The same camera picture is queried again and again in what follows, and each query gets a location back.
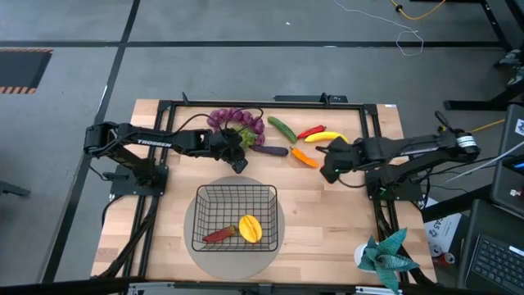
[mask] white pot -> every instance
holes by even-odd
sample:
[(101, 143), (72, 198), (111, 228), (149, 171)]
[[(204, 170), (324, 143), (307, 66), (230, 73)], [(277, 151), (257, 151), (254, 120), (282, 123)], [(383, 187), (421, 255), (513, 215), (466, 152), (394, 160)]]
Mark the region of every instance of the white pot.
[[(366, 248), (366, 246), (368, 246), (368, 244), (367, 243), (363, 243), (363, 244), (359, 245), (355, 249), (355, 253), (353, 254), (353, 257), (355, 258), (355, 264), (357, 265), (357, 267), (359, 266), (360, 262), (362, 261), (362, 255), (364, 254), (364, 249)], [(370, 274), (376, 274), (377, 273), (374, 270), (360, 270), (360, 271), (367, 272), (367, 273), (370, 273)]]

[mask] gray floor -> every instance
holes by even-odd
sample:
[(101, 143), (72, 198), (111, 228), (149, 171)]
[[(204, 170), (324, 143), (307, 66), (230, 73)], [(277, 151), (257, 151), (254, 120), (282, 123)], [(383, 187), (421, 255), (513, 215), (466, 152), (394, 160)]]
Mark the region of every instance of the gray floor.
[[(496, 40), (478, 5), (446, 3), (425, 20), (413, 22), (397, 15), (387, 1), (340, 2), (409, 25), (426, 41)], [(0, 41), (120, 40), (131, 4), (0, 0)], [(490, 4), (517, 46), (522, 34), (507, 8), (501, 1)], [(433, 5), (405, 3), (410, 15)], [(140, 5), (131, 40), (394, 41), (399, 32), (380, 20), (345, 12), (329, 0), (150, 0)], [(276, 94), (325, 91), (345, 94), (352, 102), (397, 104), (404, 134), (427, 134), (435, 130), (432, 113), (442, 110), (445, 99), (488, 99), (504, 89), (507, 73), (491, 67), (503, 54), (466, 48), (427, 48), (416, 57), (403, 57), (397, 48), (129, 48), (106, 120), (128, 121), (137, 98), (178, 99), (182, 91), (191, 99), (259, 101)], [(0, 164), (5, 167), (0, 179), (32, 190), (28, 198), (0, 198), (0, 285), (38, 280), (78, 165), (84, 129), (93, 121), (114, 56), (114, 48), (56, 49), (37, 94), (0, 96)], [(466, 111), (446, 115), (464, 129), (504, 116)], [(477, 135), (484, 157), (497, 153), (501, 127)], [(104, 160), (93, 165), (100, 170), (114, 167)], [(490, 181), (491, 174), (483, 170), (449, 187), (476, 188)], [(89, 276), (108, 191), (108, 184), (88, 175), (56, 279)], [(433, 197), (456, 194), (460, 192), (436, 188)], [(439, 279), (453, 283), (446, 273), (439, 273)]]

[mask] yellow cable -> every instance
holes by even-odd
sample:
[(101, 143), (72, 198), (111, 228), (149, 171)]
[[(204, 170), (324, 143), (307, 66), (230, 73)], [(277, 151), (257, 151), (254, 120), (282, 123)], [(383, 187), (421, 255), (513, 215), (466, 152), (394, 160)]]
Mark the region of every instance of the yellow cable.
[[(391, 1), (391, 3), (393, 3), (393, 5), (395, 5), (395, 7), (399, 6), (394, 0), (390, 0), (390, 1)], [(404, 10), (402, 8), (400, 8), (399, 11), (405, 18), (407, 18), (409, 20), (421, 20), (424, 17), (429, 16), (430, 14), (432, 14), (438, 7), (440, 7), (440, 5), (444, 4), (444, 2), (445, 2), (445, 0), (442, 0), (442, 2), (440, 2), (437, 6), (433, 7), (433, 9), (431, 9), (427, 13), (424, 13), (423, 15), (417, 16), (417, 17), (408, 16), (407, 14), (404, 13)]]
[(471, 130), (470, 132), (473, 133), (473, 132), (481, 131), (481, 130), (486, 129), (486, 128), (488, 128), (488, 127), (491, 127), (491, 126), (493, 126), (493, 125), (500, 124), (500, 123), (502, 123), (502, 122), (504, 122), (504, 119), (502, 119), (502, 120), (498, 120), (498, 121), (493, 122), (493, 123), (489, 123), (488, 125), (484, 125), (484, 126), (481, 126), (481, 127), (479, 127), (479, 128), (475, 128), (475, 129)]

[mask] red pepper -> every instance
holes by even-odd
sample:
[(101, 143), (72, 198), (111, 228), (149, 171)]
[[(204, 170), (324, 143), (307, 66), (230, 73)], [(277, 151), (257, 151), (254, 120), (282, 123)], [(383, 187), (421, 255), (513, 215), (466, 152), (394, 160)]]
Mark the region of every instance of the red pepper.
[(318, 125), (317, 127), (307, 129), (306, 131), (302, 132), (301, 134), (298, 134), (297, 138), (306, 138), (310, 136), (311, 134), (316, 134), (318, 132), (323, 132), (323, 131), (326, 131), (326, 126)]
[(207, 242), (207, 243), (216, 243), (216, 242), (222, 241), (223, 239), (227, 237), (231, 237), (236, 232), (237, 232), (237, 228), (235, 228), (235, 225), (231, 225), (225, 229), (215, 231), (214, 233), (204, 237), (203, 240), (204, 242)]

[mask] black wire basket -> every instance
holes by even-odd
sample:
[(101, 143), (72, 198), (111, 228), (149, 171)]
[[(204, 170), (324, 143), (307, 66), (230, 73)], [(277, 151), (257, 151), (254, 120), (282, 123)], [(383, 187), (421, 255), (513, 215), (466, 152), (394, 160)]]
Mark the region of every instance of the black wire basket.
[[(277, 189), (273, 185), (202, 185), (196, 191), (192, 248), (198, 252), (271, 252), (278, 247)], [(262, 227), (262, 239), (247, 242), (238, 221), (252, 215)], [(234, 225), (237, 232), (208, 243), (205, 236)]]

